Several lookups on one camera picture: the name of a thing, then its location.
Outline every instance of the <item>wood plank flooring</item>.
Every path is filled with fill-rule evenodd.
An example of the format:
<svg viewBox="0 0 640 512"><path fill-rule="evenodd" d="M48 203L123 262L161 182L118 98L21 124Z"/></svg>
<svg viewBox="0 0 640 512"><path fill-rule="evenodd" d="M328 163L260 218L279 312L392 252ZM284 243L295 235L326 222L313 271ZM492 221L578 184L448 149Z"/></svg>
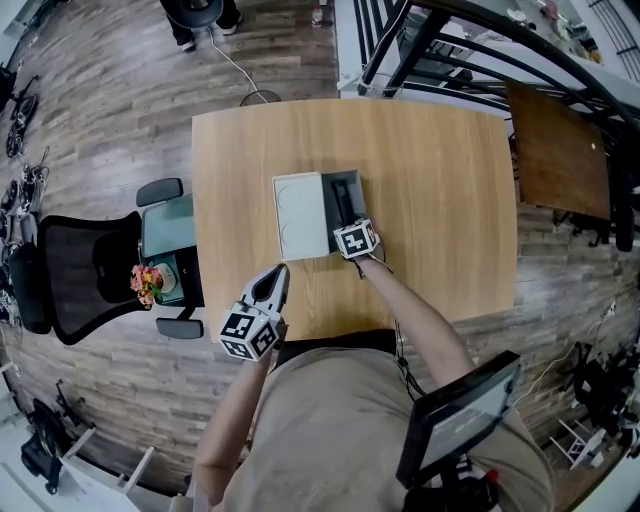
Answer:
<svg viewBox="0 0 640 512"><path fill-rule="evenodd" d="M259 87L284 100L335 97L336 64L331 26L311 28L312 0L240 0L245 22L216 44L251 74ZM198 35L198 50L179 52L157 0L86 0L59 8L35 43L23 44L18 86L34 73L41 98L27 134L25 161L39 161L49 145L51 168L45 214L107 219L134 209L144 183L179 176L190 188L191 116L237 106L250 91L243 75ZM0 134L7 133L7 112ZM0 178L18 175L18 159L0 156ZM554 229L551 212L518 207L516 305L510 311L459 322L474 357L486 361L504 349L523 355L516 396L574 341L598 340L606 352L632 339L638 327L639 252L614 246L589 248L589 236ZM611 302L616 315L602 324ZM110 322L74 347L53 335L36 336L3 326L7 351L22 369L10 374L20 400L54 405L55 383L98 434L82 454L114 472L130 473L149 445L157 448L143 483L165 492L184 490L201 432L233 380L237 364L205 337L170 340L155 330L151 312ZM424 376L415 354L409 359ZM558 363L564 367L566 361ZM519 409L541 442L570 409L553 368Z"/></svg>

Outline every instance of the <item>cable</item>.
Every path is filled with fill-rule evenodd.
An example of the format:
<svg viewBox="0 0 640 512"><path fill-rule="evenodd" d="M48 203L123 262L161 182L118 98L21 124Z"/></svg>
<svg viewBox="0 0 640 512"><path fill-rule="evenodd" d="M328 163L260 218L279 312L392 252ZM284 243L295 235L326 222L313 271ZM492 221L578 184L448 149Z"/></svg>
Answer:
<svg viewBox="0 0 640 512"><path fill-rule="evenodd" d="M268 91L266 89L260 89L260 91L251 91L244 98L242 98L242 101L240 102L240 106L241 107L245 107L245 106L249 105L250 103L248 103L247 100L249 98L251 98L252 96L255 96L256 94L260 94L261 92L269 93L271 96L273 96L273 98L271 99L271 101L269 101L269 103L278 103L278 102L282 101L282 98L280 96L278 96L275 92Z"/></svg>
<svg viewBox="0 0 640 512"><path fill-rule="evenodd" d="M404 0L404 4L402 5L402 7L400 8L400 10L398 11L399 13L402 12L404 10L404 8L407 6L407 4L409 3L409 0ZM378 55L378 52L380 51L380 47L382 45L382 41L384 41L386 39L386 37L391 34L391 32L393 32L393 29L396 28L396 25L402 20L402 16L400 16L400 14L398 14L398 17L395 19L395 21L393 22L393 24L389 27L389 30L387 30L382 37L380 38L380 40L378 41L378 44L376 45L376 49L373 52L373 55L369 58L369 62L367 62L364 67L362 68L362 73L360 73L360 76L362 76L365 71L367 70L367 68L371 65L371 62L373 62L373 60L376 58L376 56Z"/></svg>
<svg viewBox="0 0 640 512"><path fill-rule="evenodd" d="M265 103L269 103L267 101L267 99L260 94L260 92L258 91L258 87L256 86L256 84L253 82L253 80L251 80L251 77L249 76L249 73L247 73L244 69L242 69L240 66L238 66L231 57L229 57L226 53L224 53L220 48L218 48L216 46L216 44L213 42L213 32L211 31L210 27L207 27L207 30L209 31L209 37L211 38L211 46L213 46L216 50L218 50L218 52L220 52L220 54L227 59L229 62L231 62L231 64L233 64L236 68L238 68L240 71L242 71L244 73L244 76L247 77L247 80L249 80L249 82L251 83L251 85L253 86L253 88L255 89L255 93L260 96L260 98L262 98L262 101L264 101Z"/></svg>
<svg viewBox="0 0 640 512"><path fill-rule="evenodd" d="M551 361L551 364L549 366L547 366L547 369L545 371L542 372L542 375L540 375L540 377L538 377L533 384L531 384L531 387L529 388L529 391L527 391L524 395L522 395L521 397L519 397L515 402L513 402L512 407L515 407L516 404L522 400L524 397L529 396L531 394L531 392L533 391L533 388L536 386L536 384L538 382L540 382L540 380L542 380L542 377L544 377L546 375L546 373L551 369L551 367L556 364L559 363L560 361L564 361L567 357L569 357L569 354L571 354L571 352L573 352L573 348L575 347L575 343L573 345L571 345L571 348L569 349L569 351L567 352L567 354L564 357L561 357L560 359L556 359L554 361Z"/></svg>
<svg viewBox="0 0 640 512"><path fill-rule="evenodd" d="M399 12L404 10L408 3L409 3L409 0L405 0L404 4L402 5L402 8L400 9ZM399 91L399 90L403 90L404 89L404 82L399 87L377 87L375 85L365 84L362 81L362 76L365 74L365 72L367 71L367 68L371 65L373 60L378 55L378 52L380 51L380 47L382 45L382 42L391 34L391 32L393 32L393 30L395 29L396 25L402 20L402 18L403 17L400 14L398 14L398 17L395 19L393 24L389 27L389 30L387 30L382 35L382 37L380 37L380 39L378 40L378 44L376 45L376 48L375 48L375 50L373 52L373 55L369 58L369 61L362 67L362 71L360 71L358 76L356 76L356 77L354 77L352 79L349 79L342 86L340 86L340 83L338 83L338 89L339 90L343 89L347 85L350 85L350 84L352 84L353 82L356 82L356 81L358 82L358 85L361 85L362 87L364 87L365 89L370 90L370 91L376 90L376 91L386 92L386 91ZM383 75L383 76L389 76L390 77L390 75L385 75L384 73L380 73L380 72L376 72L376 75Z"/></svg>
<svg viewBox="0 0 640 512"><path fill-rule="evenodd" d="M414 389L421 396L427 396L424 390L418 384L418 381L415 379L411 370L409 369L409 362L404 357L404 341L402 341L402 333L400 332L400 324L398 324L397 320L395 322L395 330L396 330L396 364L400 371L402 372L402 377L404 379L404 387L407 389L407 393L409 394L409 398L416 401L416 398L413 396L411 389Z"/></svg>
<svg viewBox="0 0 640 512"><path fill-rule="evenodd" d="M596 339L595 339L595 342L594 342L594 346L595 346L595 344L598 342L598 333L600 332L600 327L601 327L601 326L602 326L602 324L604 323L604 320L605 320L605 319L603 318L602 320L599 320L599 321L597 321L597 322L594 322L594 323L591 325L591 327L589 327L589 328L587 329L587 332L586 332L586 334L584 335L584 337L586 338L587 336L589 336L589 333L591 332L591 329L593 329L596 325L598 326L598 329L596 330L596 336L595 336L595 338L596 338ZM529 395L531 394L531 392L533 391L533 388L535 387L535 385L536 385L538 382L540 382L540 380L542 380L542 377L544 377L544 376L545 376L545 374L546 374L546 373L551 369L551 367L552 367L554 364L559 363L560 361L564 361L567 357L569 357L569 354L571 354L571 352L573 351L573 349L575 348L575 346L576 346L576 344L575 344L575 342L574 342L574 343L573 343L573 345L571 345L571 348L569 349L569 352L567 352L567 355L565 355L564 357L561 357L560 359L556 359L556 360L554 360L554 361L551 361L551 363L549 364L549 366L547 366L546 370L542 372L542 375L540 375L540 377L538 377L538 378L533 382L533 384L531 384L531 387L529 388L529 391L527 391L524 395L522 395L522 396L518 397L518 398L516 399L516 401L515 401L515 402L513 402L512 407L515 407L515 406L516 406L516 404L517 404L520 400L522 400L524 397L529 396Z"/></svg>
<svg viewBox="0 0 640 512"><path fill-rule="evenodd" d="M51 148L49 146L47 146L44 149L44 153L42 154L42 159L40 160L40 163L38 164L38 167L42 167L42 164L44 163L45 158L47 158L47 155L49 154L49 150L50 149Z"/></svg>
<svg viewBox="0 0 640 512"><path fill-rule="evenodd" d="M372 252L369 253L367 256L369 256L369 258L371 258L372 260L376 260L378 263L380 263L380 264L384 265L385 267L387 267L387 270L393 274L393 270L391 270L391 267L389 265L387 265L387 252L384 250L384 245L382 243L382 240L380 240L380 242L378 243L378 246L382 250L382 259L377 258L376 256L374 256Z"/></svg>

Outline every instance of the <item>black mesh chair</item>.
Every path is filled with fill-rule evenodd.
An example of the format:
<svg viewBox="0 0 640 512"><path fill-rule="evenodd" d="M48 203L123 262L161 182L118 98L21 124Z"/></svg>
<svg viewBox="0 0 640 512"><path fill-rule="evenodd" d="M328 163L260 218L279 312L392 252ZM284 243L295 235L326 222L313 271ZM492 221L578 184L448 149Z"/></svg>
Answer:
<svg viewBox="0 0 640 512"><path fill-rule="evenodd" d="M168 185L141 189L146 199L172 199ZM74 345L114 318L144 310L130 289L131 269L141 261L142 220L137 212L118 220L93 221L50 215L39 227L37 247L26 243L9 258L9 270L23 326L36 334L51 327L65 345ZM196 248L175 252L185 308L178 318L158 318L158 330L173 338L203 335L202 322L190 320L202 307Z"/></svg>

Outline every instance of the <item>brown wooden panel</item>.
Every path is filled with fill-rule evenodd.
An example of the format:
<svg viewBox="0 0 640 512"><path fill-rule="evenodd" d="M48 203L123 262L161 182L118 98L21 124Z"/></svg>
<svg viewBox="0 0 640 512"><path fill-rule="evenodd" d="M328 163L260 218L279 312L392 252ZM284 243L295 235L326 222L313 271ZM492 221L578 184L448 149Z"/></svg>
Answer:
<svg viewBox="0 0 640 512"><path fill-rule="evenodd" d="M502 119L402 101L297 101L198 116L193 147L210 325L280 261L272 177L308 171L359 171L391 268L450 320L513 305L516 210ZM289 268L289 339L392 325L340 255Z"/></svg>
<svg viewBox="0 0 640 512"><path fill-rule="evenodd" d="M609 219L609 180L600 132L558 100L507 82L526 203Z"/></svg>

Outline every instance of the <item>flower bouquet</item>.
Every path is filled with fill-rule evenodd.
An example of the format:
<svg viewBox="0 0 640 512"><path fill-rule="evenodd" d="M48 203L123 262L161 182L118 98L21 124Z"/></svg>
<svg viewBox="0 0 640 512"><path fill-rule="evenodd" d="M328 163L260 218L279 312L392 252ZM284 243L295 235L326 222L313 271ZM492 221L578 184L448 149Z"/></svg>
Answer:
<svg viewBox="0 0 640 512"><path fill-rule="evenodd" d="M131 270L131 289L138 294L138 300L145 308L151 309L154 297L162 294L163 280L157 268L135 265Z"/></svg>

